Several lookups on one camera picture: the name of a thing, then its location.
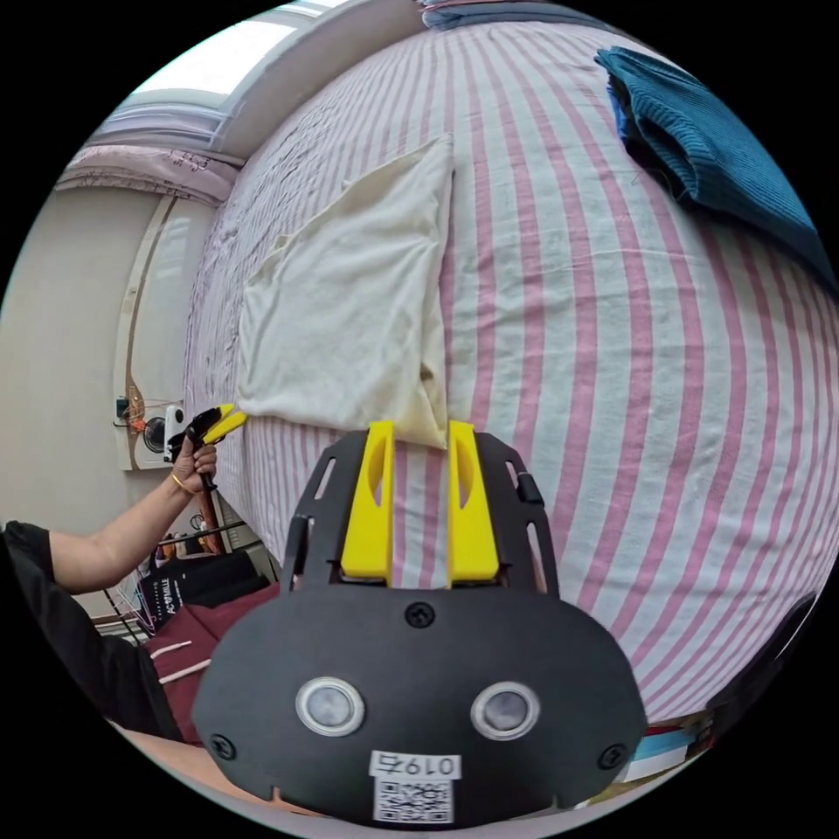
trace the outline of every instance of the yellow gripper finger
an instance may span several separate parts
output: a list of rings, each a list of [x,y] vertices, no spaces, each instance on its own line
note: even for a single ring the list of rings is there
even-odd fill
[[[388,586],[393,559],[393,448],[393,423],[372,423],[341,556],[345,576],[382,579]]]
[[[235,431],[240,426],[244,426],[247,420],[247,414],[242,413],[241,411],[231,413],[233,409],[232,405],[222,405],[219,406],[219,408],[222,412],[222,419],[220,419],[204,436],[204,442],[207,445],[210,445],[217,440],[221,440],[222,437],[226,437],[231,431]]]
[[[466,422],[448,426],[448,585],[491,582],[498,574],[487,492],[475,441]]]

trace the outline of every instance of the window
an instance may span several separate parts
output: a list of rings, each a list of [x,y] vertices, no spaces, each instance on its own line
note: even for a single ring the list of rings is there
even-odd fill
[[[246,20],[192,47],[135,93],[200,90],[229,96],[258,62],[294,32],[292,26]]]
[[[249,74],[317,19],[354,0],[295,0],[229,27],[141,84],[92,142],[178,143],[209,149]]]

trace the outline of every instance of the qr code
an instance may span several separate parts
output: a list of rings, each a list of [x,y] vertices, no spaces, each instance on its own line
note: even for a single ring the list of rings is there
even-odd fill
[[[375,780],[373,818],[377,822],[451,824],[454,821],[450,780]]]

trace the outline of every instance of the maroon cloth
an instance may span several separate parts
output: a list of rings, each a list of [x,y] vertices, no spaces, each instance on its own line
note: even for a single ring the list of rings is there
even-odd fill
[[[252,609],[276,597],[280,589],[280,584],[274,583],[213,609],[204,606],[181,606],[160,632],[143,645],[149,654],[153,655],[174,644],[190,642],[177,649],[159,652],[152,659],[157,677],[163,679],[212,658],[213,650],[225,632]],[[163,685],[163,693],[178,730],[184,742],[191,745],[202,745],[195,725],[192,724],[192,704],[195,702],[204,673],[205,670],[199,670]]]

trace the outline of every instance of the black bag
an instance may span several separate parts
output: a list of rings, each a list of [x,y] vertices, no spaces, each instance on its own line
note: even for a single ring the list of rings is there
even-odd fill
[[[183,604],[220,606],[268,586],[247,551],[210,557],[173,558],[140,582],[152,634]]]

